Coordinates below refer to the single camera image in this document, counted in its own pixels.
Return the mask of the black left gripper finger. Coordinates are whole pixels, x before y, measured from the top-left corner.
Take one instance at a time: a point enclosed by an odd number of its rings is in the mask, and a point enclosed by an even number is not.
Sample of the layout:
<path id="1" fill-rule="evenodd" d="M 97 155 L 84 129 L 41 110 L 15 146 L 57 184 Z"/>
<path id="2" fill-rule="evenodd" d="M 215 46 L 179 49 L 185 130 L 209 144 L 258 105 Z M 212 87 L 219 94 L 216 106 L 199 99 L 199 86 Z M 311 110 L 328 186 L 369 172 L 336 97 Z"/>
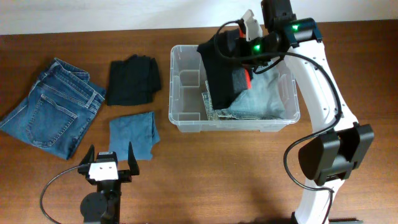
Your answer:
<path id="1" fill-rule="evenodd" d="M 131 142 L 129 142 L 129 145 L 128 145 L 127 163 L 128 163 L 128 166 L 129 166 L 129 170 L 130 170 L 130 175 L 131 176 L 135 176 L 135 175 L 139 175 L 140 174 L 140 169 L 139 169 L 138 163 L 136 161 Z"/>
<path id="2" fill-rule="evenodd" d="M 90 164 L 94 161 L 94 157 L 95 157 L 95 147 L 92 144 L 88 150 L 88 152 L 86 153 L 86 155 L 84 156 L 84 158 L 81 160 L 80 162 L 80 166 L 85 165 L 85 164 Z"/>

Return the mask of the black garment with red stripe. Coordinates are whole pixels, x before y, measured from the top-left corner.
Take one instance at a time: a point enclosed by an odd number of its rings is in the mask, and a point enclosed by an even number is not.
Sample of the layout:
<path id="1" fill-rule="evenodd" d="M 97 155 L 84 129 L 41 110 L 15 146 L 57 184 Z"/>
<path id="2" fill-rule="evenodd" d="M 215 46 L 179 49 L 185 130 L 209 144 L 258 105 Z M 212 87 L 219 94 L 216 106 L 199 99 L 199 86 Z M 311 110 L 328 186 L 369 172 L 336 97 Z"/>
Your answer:
<path id="1" fill-rule="evenodd" d="M 216 52 L 214 39 L 200 44 L 197 52 L 200 53 L 205 67 L 215 110 L 230 107 L 242 91 L 251 88 L 252 72 L 239 64 L 222 59 Z"/>

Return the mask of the light blue jeans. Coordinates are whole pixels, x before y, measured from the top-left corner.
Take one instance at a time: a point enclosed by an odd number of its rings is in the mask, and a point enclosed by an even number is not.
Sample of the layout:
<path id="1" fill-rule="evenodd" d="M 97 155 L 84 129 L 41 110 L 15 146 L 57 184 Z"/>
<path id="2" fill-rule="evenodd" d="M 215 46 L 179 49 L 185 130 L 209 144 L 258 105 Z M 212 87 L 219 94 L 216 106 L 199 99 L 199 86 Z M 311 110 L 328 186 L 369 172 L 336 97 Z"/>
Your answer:
<path id="1" fill-rule="evenodd" d="M 246 70 L 238 68 L 232 72 L 234 92 L 237 97 L 230 106 L 216 110 L 210 95 L 210 86 L 205 82 L 202 92 L 206 115 L 213 120 L 267 120 L 284 119 L 285 107 L 279 96 L 279 71 L 269 64 L 265 72 L 255 74 L 251 81 L 246 80 Z"/>

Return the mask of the clear plastic storage bin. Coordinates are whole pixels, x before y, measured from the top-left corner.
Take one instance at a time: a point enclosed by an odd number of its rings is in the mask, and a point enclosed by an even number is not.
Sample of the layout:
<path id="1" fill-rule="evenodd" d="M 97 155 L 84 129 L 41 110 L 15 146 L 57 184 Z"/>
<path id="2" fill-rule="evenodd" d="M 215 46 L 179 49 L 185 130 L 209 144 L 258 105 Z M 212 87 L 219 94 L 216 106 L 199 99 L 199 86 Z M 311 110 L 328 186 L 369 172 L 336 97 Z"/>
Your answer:
<path id="1" fill-rule="evenodd" d="M 283 119 L 209 120 L 202 93 L 206 72 L 196 45 L 176 45 L 170 51 L 169 120 L 182 133 L 201 131 L 278 132 L 300 119 L 295 78 L 284 62 L 279 63 L 278 96 L 284 105 Z"/>

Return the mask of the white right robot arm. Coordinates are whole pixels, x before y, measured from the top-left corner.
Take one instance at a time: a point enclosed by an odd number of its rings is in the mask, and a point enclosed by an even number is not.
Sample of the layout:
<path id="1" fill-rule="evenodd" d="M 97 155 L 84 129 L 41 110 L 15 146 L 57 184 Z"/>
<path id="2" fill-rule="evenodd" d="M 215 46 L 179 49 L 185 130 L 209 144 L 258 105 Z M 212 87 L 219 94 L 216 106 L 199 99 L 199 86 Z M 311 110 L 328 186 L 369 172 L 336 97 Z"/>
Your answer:
<path id="1" fill-rule="evenodd" d="M 263 1 L 261 9 L 263 25 L 251 10 L 238 21 L 246 41 L 237 60 L 255 66 L 280 57 L 293 73 L 313 132 L 295 142 L 305 182 L 290 221 L 328 223 L 339 188 L 362 163 L 374 132 L 370 125 L 359 123 L 344 101 L 315 20 L 298 19 L 289 1 Z"/>

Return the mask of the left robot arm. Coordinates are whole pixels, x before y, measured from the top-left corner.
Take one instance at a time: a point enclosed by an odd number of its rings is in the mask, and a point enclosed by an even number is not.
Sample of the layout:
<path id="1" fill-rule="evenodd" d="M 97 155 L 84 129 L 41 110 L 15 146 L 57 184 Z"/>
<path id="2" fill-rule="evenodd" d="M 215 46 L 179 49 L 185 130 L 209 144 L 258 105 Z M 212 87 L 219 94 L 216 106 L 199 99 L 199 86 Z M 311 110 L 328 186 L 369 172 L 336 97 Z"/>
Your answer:
<path id="1" fill-rule="evenodd" d="M 78 173 L 96 187 L 80 204 L 80 213 L 84 223 L 117 224 L 120 222 L 121 185 L 132 182 L 132 177 L 140 170 L 128 145 L 127 163 L 129 168 L 118 170 L 118 158 L 115 152 L 95 154 L 95 147 L 90 146 L 81 160 Z"/>

